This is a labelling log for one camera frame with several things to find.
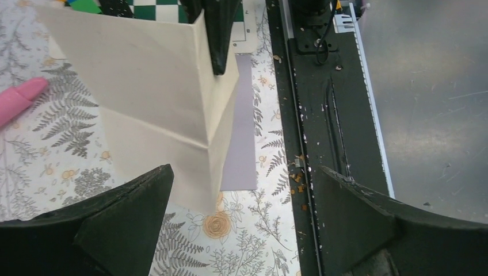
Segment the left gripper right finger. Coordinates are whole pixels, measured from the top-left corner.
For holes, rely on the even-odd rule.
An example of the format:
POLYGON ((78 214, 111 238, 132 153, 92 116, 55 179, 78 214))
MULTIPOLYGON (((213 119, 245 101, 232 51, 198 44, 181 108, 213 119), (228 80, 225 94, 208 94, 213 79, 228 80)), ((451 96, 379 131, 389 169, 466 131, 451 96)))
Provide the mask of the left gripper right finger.
POLYGON ((487 274, 486 224, 415 208, 324 166, 314 186, 324 274, 487 274))

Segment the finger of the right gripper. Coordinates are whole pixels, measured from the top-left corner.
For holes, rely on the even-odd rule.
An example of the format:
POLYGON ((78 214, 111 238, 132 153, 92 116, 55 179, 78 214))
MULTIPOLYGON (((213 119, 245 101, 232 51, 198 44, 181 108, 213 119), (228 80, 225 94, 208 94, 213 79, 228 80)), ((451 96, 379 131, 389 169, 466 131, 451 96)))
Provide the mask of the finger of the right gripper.
POLYGON ((187 22, 193 24, 203 10, 202 0, 180 0, 180 3, 186 14, 187 22))
POLYGON ((226 71, 231 30, 240 0, 203 0, 205 27, 213 74, 226 71))

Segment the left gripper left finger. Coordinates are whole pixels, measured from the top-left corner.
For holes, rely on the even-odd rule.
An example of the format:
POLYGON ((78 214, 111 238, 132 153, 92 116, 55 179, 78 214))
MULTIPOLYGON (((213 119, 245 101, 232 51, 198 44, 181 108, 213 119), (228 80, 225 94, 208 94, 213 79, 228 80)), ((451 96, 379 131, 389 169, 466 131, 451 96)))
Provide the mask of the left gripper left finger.
POLYGON ((1 274, 148 275, 173 179, 166 164, 76 204, 1 222, 1 274))

